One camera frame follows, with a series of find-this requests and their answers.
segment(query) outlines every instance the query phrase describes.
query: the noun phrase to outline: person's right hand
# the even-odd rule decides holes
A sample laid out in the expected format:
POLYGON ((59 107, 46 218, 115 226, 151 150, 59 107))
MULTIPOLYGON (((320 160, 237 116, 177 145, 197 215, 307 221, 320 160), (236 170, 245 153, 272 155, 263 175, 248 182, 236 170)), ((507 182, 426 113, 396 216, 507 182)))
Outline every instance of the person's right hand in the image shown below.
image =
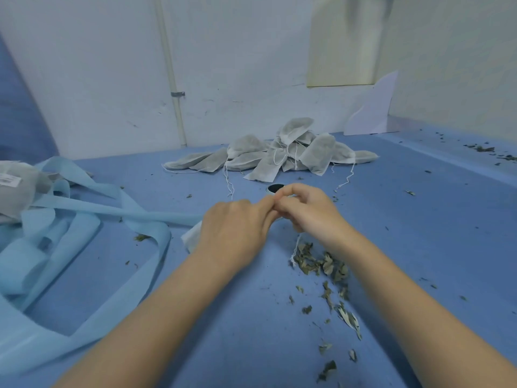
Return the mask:
POLYGON ((292 183, 277 191, 275 210, 291 220, 297 232, 311 234, 331 252, 340 249, 346 232, 351 230, 323 190, 302 183, 292 183))

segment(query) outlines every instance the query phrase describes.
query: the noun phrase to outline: bare skin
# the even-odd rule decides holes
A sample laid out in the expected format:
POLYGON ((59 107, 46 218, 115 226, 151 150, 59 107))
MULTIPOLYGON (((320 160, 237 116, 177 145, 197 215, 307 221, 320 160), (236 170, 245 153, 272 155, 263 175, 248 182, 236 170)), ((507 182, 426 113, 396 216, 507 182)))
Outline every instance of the bare skin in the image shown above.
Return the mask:
POLYGON ((352 228, 322 190, 292 184, 256 204, 241 200, 210 208, 195 252, 55 387, 154 386, 199 315, 262 249, 279 215, 346 261, 425 388, 517 385, 514 366, 352 228))

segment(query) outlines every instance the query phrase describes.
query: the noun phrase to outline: hand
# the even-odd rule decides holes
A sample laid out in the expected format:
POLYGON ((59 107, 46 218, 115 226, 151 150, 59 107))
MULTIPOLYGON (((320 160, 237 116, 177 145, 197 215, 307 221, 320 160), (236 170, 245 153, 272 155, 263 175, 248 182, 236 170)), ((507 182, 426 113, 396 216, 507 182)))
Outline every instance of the hand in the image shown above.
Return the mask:
POLYGON ((343 219, 325 192, 302 183, 292 183, 275 193, 275 209, 293 222, 294 229, 317 238, 325 248, 337 252, 345 231, 351 226, 343 219))
POLYGON ((279 218, 275 199, 217 203, 203 217, 196 253, 215 257, 234 273, 251 263, 266 242, 269 227, 279 218))

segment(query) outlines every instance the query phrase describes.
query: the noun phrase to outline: beige board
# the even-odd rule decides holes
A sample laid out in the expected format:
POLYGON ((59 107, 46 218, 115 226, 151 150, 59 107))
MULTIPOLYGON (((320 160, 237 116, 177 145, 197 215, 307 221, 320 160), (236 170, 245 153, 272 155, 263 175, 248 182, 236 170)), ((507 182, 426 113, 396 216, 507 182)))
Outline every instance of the beige board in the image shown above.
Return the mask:
POLYGON ((390 0, 314 0, 307 86, 375 83, 390 0))

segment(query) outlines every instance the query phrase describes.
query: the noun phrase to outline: person's left hand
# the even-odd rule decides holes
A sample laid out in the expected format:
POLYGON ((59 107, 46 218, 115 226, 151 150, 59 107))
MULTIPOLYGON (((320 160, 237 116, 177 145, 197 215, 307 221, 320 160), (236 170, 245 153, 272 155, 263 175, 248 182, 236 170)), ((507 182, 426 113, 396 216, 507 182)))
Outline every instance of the person's left hand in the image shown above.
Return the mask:
POLYGON ((279 218, 274 204, 273 196, 256 204, 249 200, 217 203, 203 217, 196 253, 217 259, 238 272, 259 253, 269 227, 279 218))

